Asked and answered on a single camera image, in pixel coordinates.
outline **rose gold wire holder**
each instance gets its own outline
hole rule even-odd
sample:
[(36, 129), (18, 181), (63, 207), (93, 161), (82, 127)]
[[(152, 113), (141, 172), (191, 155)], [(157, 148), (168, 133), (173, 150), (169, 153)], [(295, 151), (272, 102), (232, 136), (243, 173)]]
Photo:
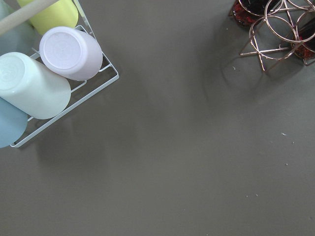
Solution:
[[(254, 14), (250, 12), (248, 9), (244, 7), (242, 4), (242, 0), (238, 0), (238, 2), (241, 4), (241, 6), (250, 14), (259, 16), (257, 14)], [(266, 7), (264, 15), (261, 16), (256, 22), (254, 22), (249, 30), (249, 39), (244, 45), (244, 47), (240, 51), (240, 56), (247, 57), (247, 56), (254, 56), (256, 55), (258, 57), (259, 63), (261, 65), (261, 69), (264, 72), (267, 72), (274, 68), (277, 64), (279, 64), (281, 61), (289, 58), (291, 55), (294, 54), (295, 50), (298, 49), (300, 46), (306, 47), (308, 50), (315, 52), (314, 50), (309, 49), (307, 46), (305, 46), (304, 43), (312, 40), (315, 37), (315, 32), (308, 38), (300, 40), (298, 35), (298, 25), (301, 22), (301, 20), (306, 16), (306, 14), (310, 12), (315, 12), (315, 5), (310, 0), (305, 0), (305, 5), (299, 6), (298, 4), (294, 3), (292, 0), (281, 0), (280, 4), (270, 12), (268, 12), (268, 7), (272, 0), (269, 0)], [(293, 11), (301, 11), (301, 15), (297, 18), (295, 21), (292, 17)], [(286, 17), (279, 16), (278, 13), (285, 13)], [(232, 16), (232, 8), (229, 12), (229, 16)], [(288, 26), (290, 29), (290, 32), (286, 36), (280, 35), (276, 30), (274, 30), (272, 24), (270, 23), (270, 19), (275, 19), (283, 22), (285, 25)], [(259, 33), (260, 29), (263, 26), (267, 26), (268, 30), (278, 39), (280, 39), (280, 43), (277, 43), (274, 48), (261, 50), (259, 42), (256, 38), (257, 34)], [(290, 46), (284, 47), (284, 43), (289, 43)], [(251, 47), (254, 49), (254, 51), (251, 52), (245, 52), (245, 49), (251, 45)], [(270, 54), (283, 52), (285, 53), (284, 56), (281, 57), (273, 57), (270, 56)], [(271, 66), (267, 68), (266, 66), (266, 60), (275, 61)], [(309, 59), (303, 59), (304, 65), (309, 66), (315, 62), (315, 60), (309, 60)]]

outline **dish rack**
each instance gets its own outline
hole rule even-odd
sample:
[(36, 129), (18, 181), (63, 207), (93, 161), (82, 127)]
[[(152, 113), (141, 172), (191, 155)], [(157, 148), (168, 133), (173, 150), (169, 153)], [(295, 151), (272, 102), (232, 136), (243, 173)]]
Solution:
[[(78, 0), (73, 0), (73, 2), (76, 5), (76, 7), (79, 11), (79, 14), (80, 14), (80, 16), (84, 22), (84, 26), (78, 25), (75, 28), (77, 30), (81, 30), (81, 31), (88, 33), (89, 35), (93, 36), (96, 39), (94, 32), (92, 30), (92, 27), (91, 27), (86, 15), (85, 15), (84, 11), (83, 11), (83, 8), (81, 7), (81, 4), (79, 3)], [(31, 55), (30, 58), (40, 59), (40, 52), (34, 48), (32, 48), (32, 50), (35, 53), (33, 55)], [(75, 84), (76, 82), (69, 80), (69, 82), (71, 82), (71, 84), (75, 84), (75, 85), (71, 86), (71, 88), (72, 88), (71, 89), (71, 99), (73, 99), (73, 97), (74, 97), (73, 94), (75, 91), (81, 91), (83, 93), (83, 95), (81, 95), (80, 98), (73, 103), (70, 101), (69, 105), (61, 113), (59, 113), (57, 116), (55, 116), (51, 119), (37, 120), (37, 119), (29, 116), (27, 130), (25, 131), (25, 133), (22, 135), (22, 137), (20, 139), (18, 139), (14, 143), (12, 143), (10, 146), (12, 148), (21, 147), (23, 144), (27, 143), (30, 139), (32, 139), (33, 137), (38, 135), (44, 129), (46, 129), (47, 127), (49, 127), (50, 125), (55, 123), (57, 120), (59, 120), (60, 118), (65, 116), (67, 113), (72, 111), (74, 108), (76, 108), (77, 106), (79, 106), (80, 104), (82, 104), (83, 102), (85, 102), (86, 100), (91, 98), (93, 95), (97, 94), (98, 92), (100, 92), (101, 90), (103, 90), (104, 88), (109, 86), (111, 83), (113, 83), (119, 79), (118, 71), (116, 70), (114, 65), (111, 63), (111, 61), (108, 59), (108, 57), (103, 52), (103, 64), (102, 64), (101, 69), (99, 70), (99, 73), (105, 72), (105, 71), (108, 71), (109, 78), (107, 78), (107, 80), (105, 82), (102, 82), (101, 85), (97, 85), (96, 88), (93, 88), (93, 90), (88, 91), (88, 92), (84, 91), (82, 88), (84, 88), (84, 86), (86, 86), (87, 84), (93, 83), (95, 78), (89, 79), (88, 81), (87, 80), (79, 81), (79, 82), (77, 82), (77, 84)], [(29, 131), (28, 128), (29, 128), (29, 126), (31, 126), (31, 123), (36, 122), (36, 121), (38, 121), (41, 124), (40, 125), (36, 125), (36, 124), (34, 125), (34, 123), (33, 123), (34, 127), (32, 127), (31, 131)]]

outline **white wire rack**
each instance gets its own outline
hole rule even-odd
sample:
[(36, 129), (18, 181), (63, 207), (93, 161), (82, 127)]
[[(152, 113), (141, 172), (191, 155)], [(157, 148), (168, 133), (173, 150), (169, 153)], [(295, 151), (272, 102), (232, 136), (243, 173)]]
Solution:
[[(92, 30), (92, 27), (79, 3), (78, 0), (73, 0), (73, 2), (75, 3), (81, 17), (82, 20), (84, 22), (85, 27), (83, 27), (82, 25), (78, 25), (76, 27), (77, 30), (82, 30), (88, 34), (90, 34), (91, 36), (93, 36), (95, 39), (95, 35), (94, 32)], [(33, 49), (35, 51), (35, 53), (30, 56), (32, 59), (38, 59), (40, 57), (40, 52), (37, 51), (36, 49)], [(10, 146), (12, 148), (19, 148), (21, 147), (23, 144), (27, 143), (30, 139), (32, 139), (33, 137), (35, 137), (36, 135), (38, 135), (41, 131), (43, 131), (44, 129), (46, 129), (47, 127), (49, 127), (50, 125), (52, 125), (53, 123), (55, 123), (57, 120), (59, 120), (61, 117), (63, 117), (64, 115), (66, 115), (67, 113), (69, 113), (70, 111), (72, 111), (74, 108), (76, 108), (77, 106), (79, 106), (80, 104), (82, 104), (83, 102), (85, 102), (86, 100), (88, 100), (89, 98), (91, 98), (93, 95), (97, 94), (98, 92), (100, 92), (102, 89), (106, 88), (107, 86), (109, 86), (111, 83), (115, 82), (116, 80), (119, 79), (119, 74), (118, 71), (116, 70), (116, 68), (114, 67), (114, 65), (110, 62), (110, 60), (108, 59), (108, 57), (105, 55), (105, 53), (103, 52), (103, 66), (102, 68), (99, 70), (99, 72), (105, 72), (105, 71), (110, 71), (113, 73), (110, 73), (110, 78), (106, 80), (106, 82), (102, 83), (101, 85), (97, 86), (96, 88), (94, 88), (92, 91), (89, 92), (85, 92), (84, 91), (84, 86), (88, 83), (92, 83), (93, 79), (90, 79), (88, 81), (82, 81), (81, 83), (79, 83), (79, 85), (76, 85), (72, 90), (71, 90), (71, 97), (73, 97), (73, 93), (77, 90), (81, 90), (81, 92), (83, 93), (83, 95), (81, 96), (80, 99), (78, 99), (76, 102), (74, 102), (73, 104), (69, 105), (67, 108), (65, 108), (61, 113), (59, 113), (57, 116), (46, 120), (43, 124), (41, 124), (39, 127), (36, 127), (35, 129), (33, 129), (31, 132), (29, 132), (28, 134), (25, 134), (16, 142), (12, 143)], [(29, 117), (28, 119), (28, 126), (30, 124), (31, 121), (36, 120), (33, 117)]]

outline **white metal frame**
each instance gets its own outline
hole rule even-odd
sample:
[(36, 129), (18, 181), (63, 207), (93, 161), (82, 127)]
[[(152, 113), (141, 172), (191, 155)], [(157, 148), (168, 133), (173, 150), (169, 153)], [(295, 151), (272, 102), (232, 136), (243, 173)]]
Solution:
[[(78, 25), (76, 27), (76, 29), (78, 30), (83, 30), (86, 33), (90, 34), (91, 36), (93, 36), (95, 39), (95, 35), (94, 32), (92, 30), (92, 27), (79, 3), (78, 0), (73, 0), (83, 21), (84, 24), (87, 28), (87, 30), (81, 26)], [(40, 57), (40, 52), (33, 49), (35, 51), (35, 53), (31, 56), (32, 59), (37, 59)], [(103, 83), (102, 85), (98, 86), (97, 88), (95, 88), (93, 91), (87, 93), (86, 95), (84, 95), (82, 98), (80, 98), (78, 101), (76, 101), (74, 104), (70, 105), (69, 107), (67, 107), (66, 109), (64, 109), (61, 113), (59, 113), (57, 116), (49, 119), (46, 123), (44, 123), (42, 126), (40, 126), (39, 128), (37, 128), (35, 131), (33, 131), (32, 133), (30, 133), (28, 136), (26, 136), (25, 138), (23, 138), (22, 140), (18, 140), (16, 142), (14, 142), (13, 144), (11, 144), (10, 146), (13, 148), (19, 148), (20, 146), (22, 146), (23, 144), (25, 144), (26, 142), (28, 142), (30, 139), (32, 139), (33, 137), (35, 137), (37, 134), (39, 134), (41, 131), (43, 131), (44, 129), (46, 129), (47, 127), (49, 127), (51, 124), (53, 124), (54, 122), (56, 122), (57, 120), (59, 120), (61, 117), (63, 117), (64, 115), (66, 115), (67, 113), (69, 113), (70, 111), (72, 111), (74, 108), (76, 108), (77, 106), (79, 106), (80, 104), (82, 104), (83, 102), (85, 102), (86, 100), (88, 100), (89, 98), (91, 98), (93, 95), (97, 94), (98, 92), (100, 92), (102, 89), (106, 88), (107, 86), (109, 86), (111, 83), (115, 82), (116, 80), (119, 79), (119, 74), (118, 71), (116, 70), (116, 68), (114, 67), (114, 65), (110, 62), (110, 60), (108, 59), (108, 57), (105, 55), (105, 53), (103, 53), (103, 60), (107, 61), (107, 65), (103, 68), (101, 68), (99, 70), (99, 72), (105, 71), (107, 69), (113, 69), (113, 71), (115, 72), (115, 75), (110, 78), (108, 81), (106, 81), (105, 83)], [(81, 89), (84, 85), (86, 85), (87, 83), (89, 83), (89, 81), (83, 81), (80, 85), (78, 85), (77, 87), (75, 87), (74, 89), (71, 90), (71, 93), (73, 93), (74, 91)], [(28, 119), (28, 122), (31, 121), (32, 119), (34, 119), (33, 117), (30, 117)]]

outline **dark red liquid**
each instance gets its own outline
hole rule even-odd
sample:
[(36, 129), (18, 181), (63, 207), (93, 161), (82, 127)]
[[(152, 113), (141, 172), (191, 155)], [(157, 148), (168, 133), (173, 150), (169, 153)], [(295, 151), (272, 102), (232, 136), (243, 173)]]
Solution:
[[(300, 40), (311, 37), (315, 32), (315, 18), (308, 21), (299, 29)], [(304, 43), (295, 50), (295, 54), (303, 59), (314, 59), (315, 58), (315, 38)]]
[[(258, 15), (263, 15), (265, 7), (268, 3), (268, 0), (241, 0), (243, 6), (250, 12)], [(280, 0), (273, 0), (268, 7), (268, 12), (273, 9)], [(256, 22), (260, 16), (253, 15), (245, 10), (238, 0), (235, 1), (233, 5), (233, 16), (237, 23), (242, 26), (251, 26)]]

